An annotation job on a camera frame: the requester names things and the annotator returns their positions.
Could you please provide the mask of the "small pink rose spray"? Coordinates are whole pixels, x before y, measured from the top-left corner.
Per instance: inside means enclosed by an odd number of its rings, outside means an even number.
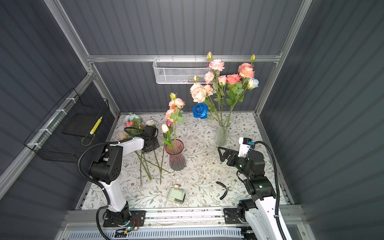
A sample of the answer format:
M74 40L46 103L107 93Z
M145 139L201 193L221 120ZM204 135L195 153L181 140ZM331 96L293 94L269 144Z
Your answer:
M171 131L171 139L172 143L174 142L176 145L176 129L177 129L177 123L184 123L184 119L182 116L183 108L185 106L185 102L177 97L177 94L170 93L170 102L169 102L169 109L166 112L165 119L167 120L166 124L170 128Z

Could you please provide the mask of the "cream white flower spray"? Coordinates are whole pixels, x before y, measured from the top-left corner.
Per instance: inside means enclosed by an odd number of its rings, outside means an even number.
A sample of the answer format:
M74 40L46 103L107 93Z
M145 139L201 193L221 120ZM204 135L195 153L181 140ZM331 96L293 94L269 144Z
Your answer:
M222 117L214 104L213 95L217 92L213 84L215 83L215 73L209 71L204 75L205 84L198 82L197 76L194 77L195 83L190 88L190 94L196 105L193 107L193 115L197 119L214 119L223 123Z

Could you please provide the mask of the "pink rose stem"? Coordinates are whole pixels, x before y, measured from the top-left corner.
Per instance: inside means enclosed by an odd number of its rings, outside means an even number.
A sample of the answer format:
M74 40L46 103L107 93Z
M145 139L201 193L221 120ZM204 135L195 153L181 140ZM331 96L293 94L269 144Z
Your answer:
M227 83L227 76L225 76L225 75L219 76L218 77L218 83L219 83L220 87L224 87Z

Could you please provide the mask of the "orange pink peony spray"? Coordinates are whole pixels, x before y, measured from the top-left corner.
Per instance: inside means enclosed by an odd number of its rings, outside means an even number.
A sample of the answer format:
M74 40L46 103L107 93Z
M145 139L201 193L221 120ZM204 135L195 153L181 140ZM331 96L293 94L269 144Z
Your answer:
M254 66L254 61L256 60L256 56L255 55L251 55L250 57L250 62L245 62L245 63L242 63L239 67L238 67L238 75L240 75L242 77L242 82L243 82L243 85L244 85L244 89L245 89L245 92L246 90L249 90L247 89L247 85L248 85L248 81L252 78L254 78L255 76L255 66Z

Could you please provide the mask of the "pink peony flower spray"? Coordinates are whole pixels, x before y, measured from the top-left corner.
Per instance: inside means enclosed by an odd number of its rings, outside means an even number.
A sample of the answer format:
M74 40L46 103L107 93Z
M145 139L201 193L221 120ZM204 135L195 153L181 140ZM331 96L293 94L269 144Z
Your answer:
M215 83L213 84L214 89L217 91L212 97L214 100L214 104L218 110L218 113L222 114L222 111L219 109L219 101L220 101L220 96L219 96L219 83L218 83L218 77L221 76L222 71L225 69L225 62L221 59L214 59L213 58L213 53L208 52L207 54L207 59L209 60L208 67L209 71L213 71L215 73Z

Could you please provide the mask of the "dark red glass vase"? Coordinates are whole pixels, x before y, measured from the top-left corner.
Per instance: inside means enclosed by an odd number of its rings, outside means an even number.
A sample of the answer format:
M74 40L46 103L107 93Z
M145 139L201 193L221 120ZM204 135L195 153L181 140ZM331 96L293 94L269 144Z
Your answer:
M166 144L166 153L169 155L169 164L172 170L181 171L183 170L187 163L186 158L183 154L184 143L179 139L176 139L176 145L173 142L174 149L172 150L169 145Z

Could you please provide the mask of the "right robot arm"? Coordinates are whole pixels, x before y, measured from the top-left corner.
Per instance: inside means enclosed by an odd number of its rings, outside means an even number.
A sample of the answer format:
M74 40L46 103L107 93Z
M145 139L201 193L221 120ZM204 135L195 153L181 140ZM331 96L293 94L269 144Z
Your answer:
M291 240L291 234L280 212L278 174L274 173L275 187L265 176L264 155L253 149L263 145L271 154L271 148L262 141L252 142L245 156L238 151L218 147L220 161L235 167L237 174L245 176L241 182L252 197L240 200L237 206L239 219L248 223L258 240Z

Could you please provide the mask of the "pink tulip bud stem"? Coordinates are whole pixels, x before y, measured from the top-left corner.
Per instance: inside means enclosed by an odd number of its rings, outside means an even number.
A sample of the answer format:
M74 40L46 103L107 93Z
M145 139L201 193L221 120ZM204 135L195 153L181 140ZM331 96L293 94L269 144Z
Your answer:
M171 139L171 131L167 124L162 124L162 132L164 135L163 142L168 145L171 150L174 150L174 146Z

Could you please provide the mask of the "coral red rose stem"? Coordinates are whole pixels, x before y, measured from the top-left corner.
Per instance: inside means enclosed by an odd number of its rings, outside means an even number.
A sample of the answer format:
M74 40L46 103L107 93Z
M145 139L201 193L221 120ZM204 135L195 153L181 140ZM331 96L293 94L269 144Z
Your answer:
M244 85L242 82L242 77L238 74L226 75L227 83L224 87L219 86L219 109L222 111L225 104L230 106L230 113L226 120L222 117L222 124L229 123L231 112L235 108L238 102L242 102L244 100Z

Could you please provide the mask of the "white blue rose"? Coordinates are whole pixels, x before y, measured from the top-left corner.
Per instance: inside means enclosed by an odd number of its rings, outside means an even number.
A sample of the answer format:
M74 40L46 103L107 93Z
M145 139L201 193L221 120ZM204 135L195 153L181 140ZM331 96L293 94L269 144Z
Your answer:
M258 79L252 78L248 81L247 89L253 90L253 89L258 88L258 87L259 87L259 80Z

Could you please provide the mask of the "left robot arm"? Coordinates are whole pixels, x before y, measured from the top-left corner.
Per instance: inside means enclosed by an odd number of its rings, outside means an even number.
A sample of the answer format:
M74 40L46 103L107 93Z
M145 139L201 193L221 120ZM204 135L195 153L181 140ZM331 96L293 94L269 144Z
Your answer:
M129 210L129 204L123 197L119 183L122 170L123 157L135 152L151 152L159 147L157 138L134 137L129 140L113 143L102 143L102 152L98 160L95 160L89 169L90 176L101 184L101 188L107 198L107 210L104 215L105 226L124 226L131 223L133 217Z

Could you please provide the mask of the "cream rose stem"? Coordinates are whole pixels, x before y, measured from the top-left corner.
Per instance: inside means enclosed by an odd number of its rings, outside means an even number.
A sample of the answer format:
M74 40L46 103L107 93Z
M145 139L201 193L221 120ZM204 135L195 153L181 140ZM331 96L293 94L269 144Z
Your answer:
M203 103L207 96L207 91L202 85L194 84L190 88L190 93L195 103Z

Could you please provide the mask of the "clear frosted glass vase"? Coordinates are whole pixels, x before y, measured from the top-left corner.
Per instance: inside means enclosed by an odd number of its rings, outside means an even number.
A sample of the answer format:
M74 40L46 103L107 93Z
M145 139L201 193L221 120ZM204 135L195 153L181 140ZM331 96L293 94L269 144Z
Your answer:
M224 147L228 141L228 134L231 123L218 123L218 128L215 136L215 144L219 147Z

